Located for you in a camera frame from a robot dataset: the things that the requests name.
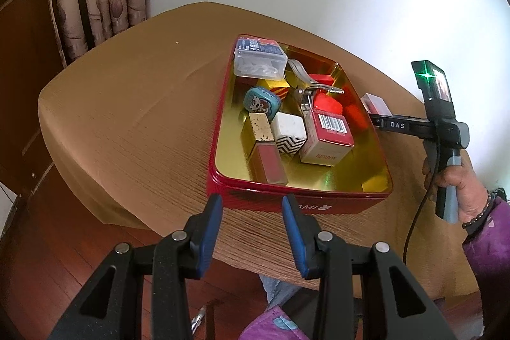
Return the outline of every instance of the black and white zigzag pattern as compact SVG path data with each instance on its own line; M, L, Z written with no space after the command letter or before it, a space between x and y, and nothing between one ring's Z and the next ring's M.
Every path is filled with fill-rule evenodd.
M276 147L278 147L280 153L294 154L306 141L307 139L296 139L291 136L282 136L276 139Z

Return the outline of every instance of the blue gripper pad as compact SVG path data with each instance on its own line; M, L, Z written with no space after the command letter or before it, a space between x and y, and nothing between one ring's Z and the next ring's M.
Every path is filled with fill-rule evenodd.
M198 278L202 278L209 265L211 265L222 216L223 203L221 196L213 194L209 197L203 213L200 214L200 225L193 232L190 240L191 250L198 255L196 268Z
M297 270L301 273L301 276L306 278L309 273L306 249L287 196L283 197L281 209L285 229L287 230L287 237L289 238L290 248L292 250L292 255L294 256L294 263L296 264Z

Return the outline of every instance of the table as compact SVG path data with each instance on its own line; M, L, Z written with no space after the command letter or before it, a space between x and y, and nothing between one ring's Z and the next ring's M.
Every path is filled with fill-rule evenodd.
M331 58L360 96L368 91L383 97L395 114L424 116L423 104L408 91L318 36L231 6L186 5L114 36L41 92L39 118L48 150L71 190L96 217L167 235L202 210L216 107L231 48L241 33ZM424 194L425 153L414 137L379 132L379 138L394 180L391 196L360 214L317 219L323 229L350 243L386 241L402 253ZM461 249L465 235L459 224L436 218L432 202L426 204L408 265L432 298L477 291ZM277 213L226 209L214 257L317 287L295 270ZM355 292L360 294L358 284Z

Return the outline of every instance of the yellow gift box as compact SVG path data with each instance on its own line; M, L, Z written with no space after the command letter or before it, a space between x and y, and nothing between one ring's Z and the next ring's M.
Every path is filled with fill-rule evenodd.
M285 80L274 81L261 79L257 82L257 85L275 93L282 101L289 92L289 84Z

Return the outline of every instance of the barcode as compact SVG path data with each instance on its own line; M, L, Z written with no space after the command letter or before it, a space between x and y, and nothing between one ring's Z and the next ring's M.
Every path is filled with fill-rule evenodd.
M318 116L323 129L333 130L339 133L347 133L343 120L325 116L324 114L318 114Z

